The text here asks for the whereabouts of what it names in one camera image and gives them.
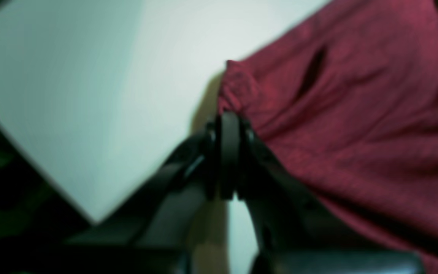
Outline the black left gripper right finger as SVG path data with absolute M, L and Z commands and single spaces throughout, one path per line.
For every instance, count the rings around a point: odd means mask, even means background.
M 425 273 L 417 253 L 384 248 L 337 218 L 235 113 L 230 144 L 230 185 L 248 208 L 259 248 L 252 274 Z

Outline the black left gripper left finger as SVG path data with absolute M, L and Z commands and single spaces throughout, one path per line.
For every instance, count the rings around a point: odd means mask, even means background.
M 100 225 L 19 260 L 31 274 L 191 274 L 187 234 L 202 205 L 231 198 L 225 112 L 182 142 Z

